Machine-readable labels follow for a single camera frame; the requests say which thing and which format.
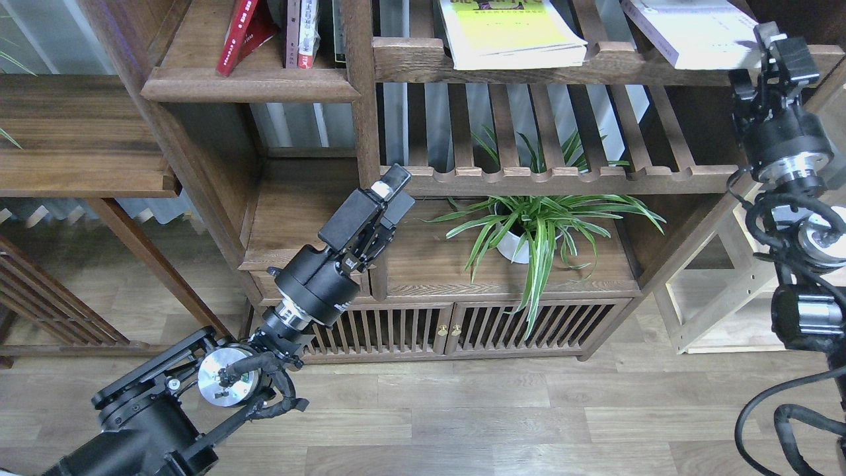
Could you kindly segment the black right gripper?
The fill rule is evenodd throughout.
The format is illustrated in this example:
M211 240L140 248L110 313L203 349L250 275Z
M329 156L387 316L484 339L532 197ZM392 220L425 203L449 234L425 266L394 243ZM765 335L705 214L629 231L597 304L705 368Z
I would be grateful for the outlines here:
M802 106L801 90L819 70L802 37L785 37L776 22L759 23L753 35L761 51L754 85L732 70L732 120L750 174L762 184L823 184L817 172L833 159L821 120Z

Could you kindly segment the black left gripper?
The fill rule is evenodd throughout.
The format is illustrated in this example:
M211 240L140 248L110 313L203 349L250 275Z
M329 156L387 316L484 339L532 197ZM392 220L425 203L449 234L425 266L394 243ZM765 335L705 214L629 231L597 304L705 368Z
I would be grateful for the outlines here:
M392 165L369 189L354 190L319 231L325 247L304 246L284 268L272 274L281 304L272 315L291 329L304 329L317 322L330 327L360 292L351 274L362 271L381 252L376 246L389 243L396 228L415 205L407 192L400 192L411 173Z

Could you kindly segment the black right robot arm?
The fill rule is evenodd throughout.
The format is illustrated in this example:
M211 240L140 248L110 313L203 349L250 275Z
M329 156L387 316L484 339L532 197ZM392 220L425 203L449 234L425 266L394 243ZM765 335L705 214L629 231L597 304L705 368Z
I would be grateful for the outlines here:
M748 157L747 171L767 186L755 200L740 198L744 223L768 247L756 253L775 266L779 286L771 299L771 329L789 350L827 356L828 371L798 377L762 391L742 409L734 427L738 453L754 470L773 470L744 448L744 424L763 400L787 389L834 379L844 392L844 288L824 274L844 266L844 208L822 202L827 189L819 171L833 160L833 148L819 118L804 109L801 91L819 79L806 40L783 34L776 23L753 28L761 48L756 83L731 70L732 120Z

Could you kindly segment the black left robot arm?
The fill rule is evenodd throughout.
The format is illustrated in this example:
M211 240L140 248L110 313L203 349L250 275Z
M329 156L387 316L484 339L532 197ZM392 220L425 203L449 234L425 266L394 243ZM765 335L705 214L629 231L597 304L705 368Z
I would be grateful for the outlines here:
M241 342L206 326L94 395L102 430L48 468L48 475L203 475L214 447L245 422L302 412L288 370L302 367L309 329L332 328L359 295L363 271L393 240L414 199L411 175L393 165L356 189L319 231L321 250L304 246L271 267L282 295Z

